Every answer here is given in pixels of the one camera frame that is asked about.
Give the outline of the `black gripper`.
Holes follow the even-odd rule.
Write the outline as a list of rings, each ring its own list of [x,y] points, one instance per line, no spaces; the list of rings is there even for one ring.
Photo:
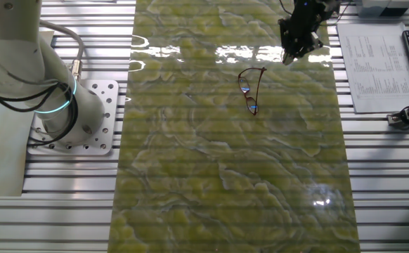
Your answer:
[[[296,0],[290,18],[279,19],[283,64],[289,65],[295,58],[323,47],[315,30],[333,12],[330,0]]]

